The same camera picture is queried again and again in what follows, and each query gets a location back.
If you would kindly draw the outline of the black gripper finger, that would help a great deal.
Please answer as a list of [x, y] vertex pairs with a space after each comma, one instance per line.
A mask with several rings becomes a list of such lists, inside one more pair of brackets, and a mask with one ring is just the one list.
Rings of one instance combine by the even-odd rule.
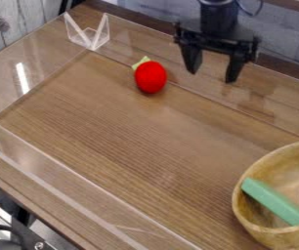
[[246, 64], [246, 55], [240, 52], [236, 52], [230, 57], [230, 64], [226, 71], [226, 82], [234, 83], [238, 80], [239, 74], [243, 70]]
[[203, 64], [203, 49], [196, 46], [183, 45], [182, 55], [188, 71], [196, 74]]

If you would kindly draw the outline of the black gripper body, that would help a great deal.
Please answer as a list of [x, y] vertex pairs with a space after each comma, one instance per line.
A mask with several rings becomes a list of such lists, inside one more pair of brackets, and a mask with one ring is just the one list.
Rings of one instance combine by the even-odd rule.
[[175, 23], [174, 40], [180, 50], [183, 45], [191, 45], [230, 57], [240, 52], [246, 55], [246, 63], [256, 60], [262, 42], [256, 33], [240, 23], [234, 24], [226, 32], [208, 32], [202, 29], [196, 19]]

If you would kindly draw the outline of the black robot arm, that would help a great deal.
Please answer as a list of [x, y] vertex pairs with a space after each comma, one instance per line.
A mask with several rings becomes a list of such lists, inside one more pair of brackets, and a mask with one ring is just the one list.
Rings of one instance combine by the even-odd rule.
[[224, 82], [238, 81], [247, 63], [254, 63], [259, 57], [260, 36], [239, 22], [239, 11], [254, 17], [260, 7], [251, 13], [243, 7], [240, 0], [198, 0], [200, 16], [196, 19], [183, 19], [175, 23], [174, 41], [179, 45], [187, 70], [196, 74], [203, 64], [204, 51], [220, 53], [230, 57]]

